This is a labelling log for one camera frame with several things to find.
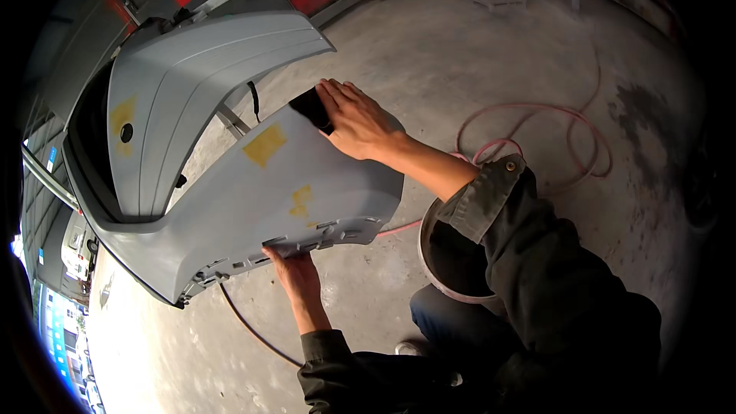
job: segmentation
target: jacket cuff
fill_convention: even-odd
[[[339,329],[312,331],[302,335],[304,360],[335,360],[350,355],[350,348]]]
[[[480,243],[525,169],[526,162],[518,153],[484,165],[478,177],[447,201],[437,218]]]

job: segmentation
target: blue jeans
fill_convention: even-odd
[[[409,302],[411,319],[439,356],[464,381],[492,379],[496,370],[523,345],[510,324],[480,304],[465,304],[433,285]]]

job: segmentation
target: black cable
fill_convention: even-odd
[[[247,85],[250,88],[250,94],[253,95],[253,113],[255,114],[255,119],[258,123],[261,123],[261,119],[258,118],[258,92],[255,91],[255,84],[252,81],[248,82]]]
[[[301,368],[303,366],[303,363],[297,362],[296,360],[292,359],[289,355],[284,354],[283,352],[281,352],[281,350],[279,350],[278,348],[276,348],[273,345],[271,345],[271,343],[268,340],[264,339],[263,336],[259,335],[258,332],[256,332],[255,329],[253,329],[253,327],[251,327],[248,324],[248,322],[245,321],[245,318],[243,318],[243,315],[241,315],[240,312],[238,312],[238,309],[235,308],[235,305],[233,304],[233,299],[231,299],[230,298],[230,295],[227,294],[227,291],[225,290],[225,285],[223,285],[222,283],[220,283],[220,290],[222,291],[222,294],[225,295],[225,299],[227,300],[227,303],[230,305],[230,308],[233,309],[233,312],[235,313],[235,316],[238,317],[238,319],[240,320],[240,322],[243,323],[243,326],[246,327],[248,329],[248,331],[250,331],[250,334],[252,334],[253,337],[255,337],[256,339],[260,340],[263,345],[265,345],[266,347],[268,347],[271,350],[271,352],[274,352],[275,354],[277,354],[278,356],[282,357],[284,360],[286,360],[289,363],[293,364],[297,368]]]

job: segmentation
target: concrete floor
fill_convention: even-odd
[[[526,10],[494,14],[468,0],[373,0],[325,31],[337,53],[262,80],[261,111],[274,112],[319,78],[350,80],[412,136],[450,151],[462,121],[483,106],[581,106],[595,87],[595,45],[602,80],[587,116],[610,141],[614,168],[608,179],[587,180],[552,201],[559,216],[578,226],[584,247],[602,256],[629,290],[657,304],[666,353],[687,299],[695,245],[674,177],[697,133],[704,99],[682,54],[658,31],[607,0],[583,0],[582,10],[576,18],[570,0],[529,0]],[[246,99],[236,111],[253,124],[250,109]],[[504,135],[521,114],[480,118],[468,129],[465,151]],[[566,126],[565,118],[538,115],[515,137],[540,190],[574,176]],[[590,150],[583,128],[575,142]],[[233,143],[222,125],[210,124],[185,169],[190,183]],[[407,179],[387,227],[421,217],[432,200]],[[327,314],[354,351],[392,352],[399,340],[417,334],[409,298],[428,280],[416,240],[414,228],[369,246],[314,253]],[[301,359],[297,327],[272,266],[225,286],[264,337]],[[113,414],[308,410],[295,368],[247,333],[217,288],[183,311],[167,307],[103,253],[87,327],[99,390]]]

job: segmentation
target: paint can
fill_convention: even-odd
[[[437,219],[444,205],[436,199],[419,226],[419,260],[424,273],[446,296],[466,304],[482,304],[496,315],[504,316],[503,302],[486,283],[485,248]]]

